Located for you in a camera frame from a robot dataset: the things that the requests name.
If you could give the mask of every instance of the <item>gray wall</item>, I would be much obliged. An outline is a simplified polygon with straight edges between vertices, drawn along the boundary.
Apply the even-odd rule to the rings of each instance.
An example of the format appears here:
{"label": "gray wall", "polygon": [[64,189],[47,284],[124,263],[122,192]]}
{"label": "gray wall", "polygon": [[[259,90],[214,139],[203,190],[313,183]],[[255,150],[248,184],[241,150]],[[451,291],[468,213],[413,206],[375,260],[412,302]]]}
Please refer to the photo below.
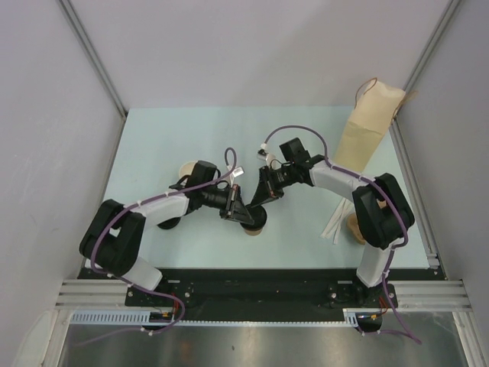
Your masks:
{"label": "gray wall", "polygon": [[352,105],[402,86],[448,0],[73,0],[125,105]]}
{"label": "gray wall", "polygon": [[9,366],[98,206],[121,121],[54,0],[0,11],[0,365]]}
{"label": "gray wall", "polygon": [[489,2],[467,0],[400,114],[450,278],[463,278],[489,341]]}

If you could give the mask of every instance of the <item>purple cable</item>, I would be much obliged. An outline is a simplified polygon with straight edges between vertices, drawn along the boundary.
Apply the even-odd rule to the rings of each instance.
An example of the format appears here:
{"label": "purple cable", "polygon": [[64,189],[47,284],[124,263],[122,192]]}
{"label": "purple cable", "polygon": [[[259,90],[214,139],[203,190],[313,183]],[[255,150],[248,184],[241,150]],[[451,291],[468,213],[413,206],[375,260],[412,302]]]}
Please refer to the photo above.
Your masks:
{"label": "purple cable", "polygon": [[[119,279],[130,284],[130,282],[127,279],[124,279],[124,278],[119,278]],[[96,336],[95,338],[88,339],[88,340],[85,340],[85,341],[80,342],[80,343],[75,343],[73,346],[86,346],[87,344],[98,342],[99,340],[103,340],[105,338],[108,338],[110,336],[114,336],[117,334],[126,333],[128,331],[143,331],[143,332],[146,332],[148,334],[152,333],[151,335],[157,335],[157,334],[161,334],[161,333],[171,329],[172,327],[175,326],[176,323],[178,323],[180,320],[183,319],[183,316],[185,315],[185,304],[178,297],[175,297],[171,294],[165,294],[165,293],[160,293],[160,292],[156,292],[156,291],[150,291],[149,289],[140,287],[136,284],[133,284],[132,287],[135,289],[138,289],[139,291],[143,291],[147,294],[151,294],[151,295],[159,296],[159,297],[170,298],[171,300],[175,300],[182,307],[182,311],[180,312],[180,315],[175,320],[173,320],[171,323],[167,324],[165,327],[163,327],[159,330],[146,330],[144,327],[142,327],[142,329],[140,327],[125,327],[124,329],[114,330],[114,331],[111,331],[110,333],[106,333],[106,334],[103,334],[101,336]]]}
{"label": "purple cable", "polygon": [[[148,198],[146,200],[142,200],[141,203],[135,203],[135,204],[131,204],[129,206],[126,206],[120,213],[118,213],[108,223],[108,225],[100,233],[100,236],[97,238],[97,240],[95,242],[95,245],[93,246],[92,254],[90,255],[90,268],[95,273],[97,273],[97,274],[108,274],[107,271],[103,271],[103,270],[97,269],[95,267],[95,264],[96,264],[95,259],[96,259],[96,256],[97,256],[97,252],[98,252],[98,250],[100,248],[100,245],[102,243],[102,240],[108,234],[108,232],[110,231],[110,228],[112,228],[112,226],[114,224],[116,224],[117,221],[120,220],[120,218],[122,218],[124,214],[126,214],[130,210],[133,210],[134,208],[137,208],[140,205],[142,206],[142,205],[145,205],[145,204],[149,204],[149,203],[152,203],[152,202],[154,202],[156,200],[163,199],[164,197],[175,196],[175,195],[179,195],[181,193],[188,193],[190,191],[202,189],[203,187],[207,187],[209,185],[216,184],[220,180],[225,179],[227,176],[229,176],[230,174],[232,174],[232,171],[235,170],[236,163],[237,163],[237,160],[238,160],[236,151],[233,148],[231,148],[231,147],[226,148],[226,150],[224,152],[224,159],[225,159],[225,163],[227,165],[228,165],[228,152],[231,152],[232,153],[232,156],[233,156],[232,167],[231,167],[231,169],[228,172],[226,172],[225,174],[223,174],[221,177],[218,177],[215,180],[212,180],[212,181],[209,181],[209,182],[201,183],[200,185],[197,185],[197,186],[187,187],[187,188],[182,189],[182,190],[179,190],[179,191],[172,191],[171,193],[168,193],[168,194],[162,193],[160,195],[156,195],[156,196],[150,197],[150,198]],[[161,293],[161,292],[151,291],[151,290],[146,289],[144,287],[140,287],[139,285],[132,284],[130,281],[128,281],[127,279],[124,279],[124,278],[118,278],[118,279],[121,280],[121,281],[124,281],[125,283],[130,284],[135,289],[138,289],[139,291],[142,291],[144,293],[151,294],[151,295],[158,296],[158,297],[170,298],[171,300],[175,300],[182,307],[182,311],[180,312],[180,315],[174,321],[172,321],[171,323],[169,323],[168,325],[166,325],[165,327],[163,327],[160,330],[153,330],[152,331],[152,335],[161,334],[162,332],[171,329],[173,326],[175,326],[176,323],[178,323],[180,320],[183,319],[183,316],[185,315],[185,304],[178,297],[175,297],[175,296],[173,296],[171,294],[165,294],[165,293]],[[141,328],[137,328],[137,327],[126,327],[124,329],[115,330],[115,331],[112,331],[110,333],[106,333],[104,335],[97,336],[96,338],[89,339],[89,340],[86,340],[86,341],[81,342],[81,343],[77,343],[77,344],[75,344],[75,346],[85,346],[87,344],[90,344],[90,343],[93,343],[93,342],[96,342],[96,341],[105,339],[105,338],[107,338],[109,336],[113,336],[113,335],[116,335],[116,334],[119,334],[119,333],[125,333],[126,331],[137,331],[137,330],[141,330]]]}
{"label": "purple cable", "polygon": [[399,324],[404,328],[404,330],[406,331],[405,333],[403,333],[402,331],[398,331],[398,330],[382,330],[380,331],[379,333],[384,333],[384,334],[396,334],[396,335],[404,335],[404,336],[407,336],[409,338],[411,338],[412,340],[414,340],[416,343],[418,344],[422,344],[421,340],[419,340],[417,337],[415,337],[413,335],[413,333],[411,332],[410,328],[406,325],[406,323],[404,323],[402,317],[399,315],[399,312],[397,311],[396,307],[394,306],[393,304],[393,301],[390,299],[389,297],[389,291],[387,289],[387,278],[386,278],[386,274],[388,274],[388,271],[389,271],[389,268],[390,268],[390,264],[392,263],[392,260],[393,260],[393,257],[394,257],[394,250],[396,248],[399,248],[399,247],[404,247],[405,245],[407,245],[408,241],[409,241],[409,238],[408,238],[408,235],[407,235],[407,228],[406,226],[404,225],[404,222],[402,220],[402,218],[400,217],[400,214],[399,212],[397,211],[396,207],[394,206],[394,204],[392,203],[392,200],[389,198],[389,196],[382,190],[382,188],[377,185],[373,180],[370,180],[366,177],[363,177],[361,176],[359,173],[357,172],[354,172],[354,171],[350,171],[344,167],[339,167],[339,166],[335,166],[333,163],[331,163],[329,161],[329,157],[328,157],[328,144],[326,143],[326,140],[316,131],[316,130],[313,130],[311,128],[308,128],[306,126],[301,126],[301,125],[285,125],[285,126],[280,126],[279,128],[276,128],[275,130],[273,130],[268,136],[267,138],[265,139],[265,144],[268,143],[268,141],[270,140],[270,138],[278,131],[280,130],[283,130],[285,128],[300,128],[302,130],[307,130],[308,132],[312,132],[315,136],[317,136],[321,142],[322,142],[322,145],[324,147],[324,161],[326,163],[326,165],[331,168],[332,170],[335,170],[335,171],[338,171],[338,172],[342,172],[343,174],[348,174],[354,178],[357,178],[359,180],[362,180],[364,181],[365,183],[367,184],[370,184],[375,190],[377,190],[379,192],[379,194],[384,198],[384,200],[386,201],[387,205],[390,207],[390,209],[392,210],[392,213],[394,214],[394,216],[396,217],[397,219],[397,222],[399,223],[400,225],[400,228],[403,232],[403,243],[400,243],[399,245],[393,245],[390,249],[390,254],[389,254],[389,258],[387,259],[387,263],[385,265],[385,268],[384,268],[384,271],[382,272],[382,288],[384,289],[384,293],[386,295],[386,298],[387,298],[387,301],[389,302],[389,305],[390,305],[390,308],[392,309],[393,313],[394,313],[394,316],[397,318],[397,321],[399,321]]}

